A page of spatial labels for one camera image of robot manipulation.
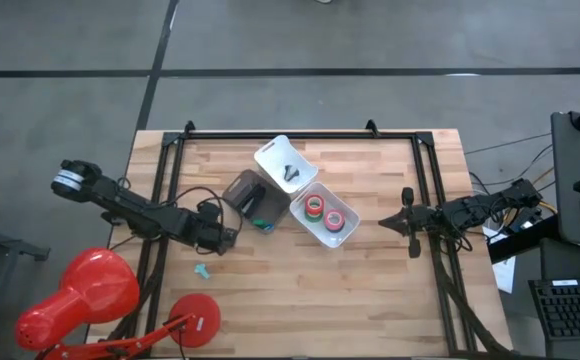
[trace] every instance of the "white plastic bin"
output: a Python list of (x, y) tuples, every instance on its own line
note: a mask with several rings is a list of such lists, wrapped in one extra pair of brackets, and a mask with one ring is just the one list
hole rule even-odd
[[(324, 216), (328, 210), (338, 209), (343, 212), (346, 222), (343, 229), (338, 233), (332, 233), (326, 229), (323, 219), (319, 222), (310, 222), (305, 217), (305, 199), (309, 195), (320, 195), (325, 201)], [(352, 232), (359, 226), (361, 219), (351, 207), (346, 205), (332, 191), (328, 190), (325, 185), (315, 182), (310, 185), (290, 203), (290, 212), (299, 221), (299, 223), (314, 235), (319, 241), (329, 248), (339, 247)]]
[[(285, 135), (279, 135), (254, 153), (254, 160), (259, 167), (287, 194), (296, 195), (311, 183), (317, 176), (319, 168), (306, 160)], [(285, 166), (293, 165), (299, 169), (299, 175), (286, 181)]]

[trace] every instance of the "teal object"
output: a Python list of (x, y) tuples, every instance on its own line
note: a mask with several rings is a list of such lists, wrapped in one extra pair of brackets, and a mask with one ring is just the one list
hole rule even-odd
[(201, 275), (204, 279), (210, 279), (210, 274), (206, 270), (206, 264), (197, 264), (194, 267), (194, 273)]
[(253, 220), (252, 225), (258, 227), (259, 229), (265, 230), (265, 231), (270, 231), (270, 230), (274, 229), (273, 224), (268, 224), (267, 222), (265, 222), (263, 220), (259, 220), (259, 219)]

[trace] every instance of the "black keyboard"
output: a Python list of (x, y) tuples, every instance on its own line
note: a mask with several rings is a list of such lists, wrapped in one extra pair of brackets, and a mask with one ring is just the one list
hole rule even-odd
[(580, 339), (580, 279), (530, 280), (547, 340)]

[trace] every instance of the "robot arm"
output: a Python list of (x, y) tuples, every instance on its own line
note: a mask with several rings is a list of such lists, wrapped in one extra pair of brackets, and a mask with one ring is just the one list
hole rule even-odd
[(217, 222), (219, 208), (202, 203), (194, 212), (173, 204), (157, 204), (124, 188), (103, 175), (99, 166), (85, 161), (64, 160), (54, 178), (52, 191), (79, 203), (93, 202), (107, 211), (101, 217), (111, 224), (123, 219), (134, 234), (144, 239), (165, 236), (183, 244), (223, 255), (234, 246), (237, 231)]
[(541, 202), (539, 194), (525, 179), (513, 182), (509, 188), (492, 195), (466, 196), (448, 201), (437, 207), (412, 205), (414, 192), (404, 188), (401, 193), (403, 208), (397, 214), (379, 221), (379, 225), (410, 237), (410, 257), (419, 257), (416, 232), (437, 232), (444, 238), (457, 238), (471, 227), (482, 225), (506, 209), (533, 208)]

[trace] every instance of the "black clamp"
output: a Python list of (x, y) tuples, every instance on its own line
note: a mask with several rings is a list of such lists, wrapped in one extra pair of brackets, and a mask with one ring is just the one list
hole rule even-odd
[(366, 123), (366, 130), (370, 130), (370, 132), (372, 132), (372, 137), (375, 139), (381, 137), (381, 133), (377, 128), (377, 124), (374, 123), (374, 120), (368, 120), (368, 122)]
[(174, 144), (177, 140), (185, 140), (188, 138), (190, 131), (196, 130), (197, 127), (194, 126), (192, 121), (188, 121), (186, 126), (183, 128), (183, 132), (166, 132), (163, 134), (163, 138), (161, 140), (161, 146), (170, 146)]

